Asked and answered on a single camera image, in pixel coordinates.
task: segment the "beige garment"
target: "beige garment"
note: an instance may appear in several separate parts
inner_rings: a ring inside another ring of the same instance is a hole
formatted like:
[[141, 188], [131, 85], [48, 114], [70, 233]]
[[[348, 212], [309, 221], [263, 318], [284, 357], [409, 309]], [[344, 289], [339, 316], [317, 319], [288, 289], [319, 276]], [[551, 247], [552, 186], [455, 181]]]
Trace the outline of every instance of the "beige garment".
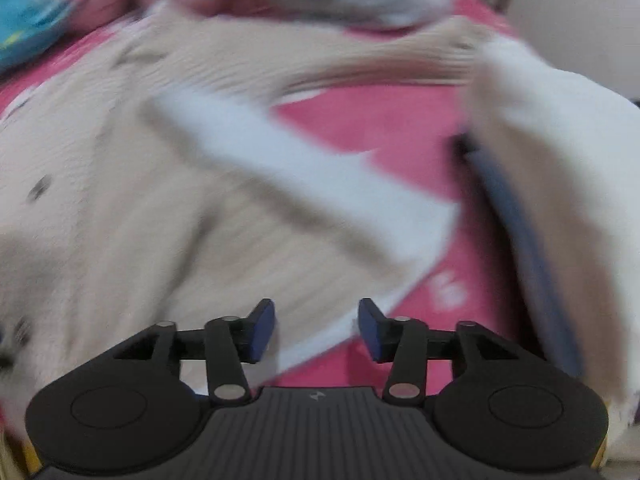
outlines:
[[[194, 328], [265, 296], [276, 301], [279, 344], [292, 344], [402, 271], [240, 171], [187, 164], [145, 116], [150, 94], [188, 80], [268, 106], [348, 82], [460, 84], [486, 36], [453, 18], [371, 43], [163, 9], [140, 37], [116, 38], [57, 77], [0, 132], [0, 172], [10, 172], [0, 222], [61, 262], [30, 355], [39, 383], [158, 319]], [[52, 186], [29, 203], [44, 174]]]

